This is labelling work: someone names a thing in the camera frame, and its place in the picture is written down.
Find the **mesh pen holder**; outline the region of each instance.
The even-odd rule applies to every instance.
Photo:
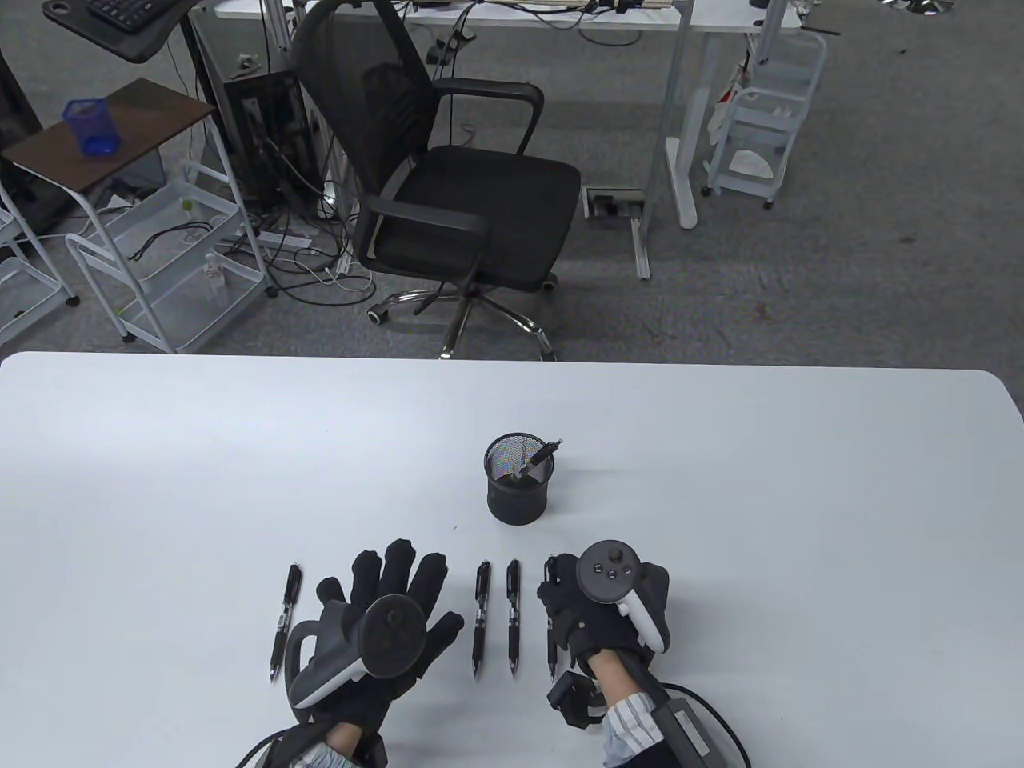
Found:
[[[555,470],[549,456],[522,477],[515,473],[544,447],[544,440],[523,432],[510,432],[490,443],[483,455],[487,473],[487,509],[508,525],[526,525],[548,506],[548,480]]]

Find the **vr controller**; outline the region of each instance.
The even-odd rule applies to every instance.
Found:
[[[293,709],[308,709],[364,675],[397,677],[423,652],[427,621],[409,597],[385,595],[357,617],[356,610],[331,600],[319,621],[292,628],[285,647],[285,685]],[[302,642],[308,637],[315,637],[316,643],[300,671]]]
[[[615,605],[652,651],[665,653],[669,649],[671,638],[665,622],[668,570],[640,562],[632,547],[609,539],[591,545],[580,556],[577,582],[594,602]]]

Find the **keyboard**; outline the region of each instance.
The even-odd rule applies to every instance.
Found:
[[[85,7],[94,16],[131,34],[148,25],[175,2],[176,0],[85,0]]]

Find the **human hand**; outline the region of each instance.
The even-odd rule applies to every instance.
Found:
[[[537,596],[554,625],[558,644],[567,648],[573,662],[591,677],[594,673],[587,662],[604,649],[631,653],[645,664],[649,663],[652,652],[641,644],[633,623],[623,616],[615,605],[595,602],[580,588],[578,562],[575,555],[559,555],[555,558],[554,581],[544,582],[537,590]],[[668,647],[669,634],[665,625],[668,573],[651,563],[643,563],[642,568],[639,586],[648,596],[645,605]]]
[[[376,552],[367,550],[360,553],[352,563],[352,590],[347,601],[349,609],[344,613],[345,624],[351,622],[354,625],[376,600],[385,595],[407,595],[429,620],[444,585],[447,564],[444,555],[436,552],[426,555],[410,581],[415,559],[416,550],[403,539],[388,546],[384,553],[383,572],[381,558]],[[316,596],[325,605],[332,600],[346,602],[344,590],[334,577],[317,585]],[[347,740],[351,740],[353,734],[356,739],[376,734],[391,703],[409,691],[430,665],[455,642],[463,625],[461,615],[449,611],[427,632],[423,651],[404,673],[390,679],[365,675],[359,680],[345,683],[308,709],[293,710],[301,725],[289,731],[274,748],[272,766],[289,765],[325,738],[330,743],[329,734],[335,737],[344,733]],[[353,727],[339,728],[342,724]]]

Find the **bottle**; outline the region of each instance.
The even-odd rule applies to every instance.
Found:
[[[210,298],[221,306],[225,306],[227,304],[227,279],[224,276],[224,270],[220,268],[220,264],[217,261],[218,256],[216,253],[211,252],[206,255],[203,276],[206,279]]]

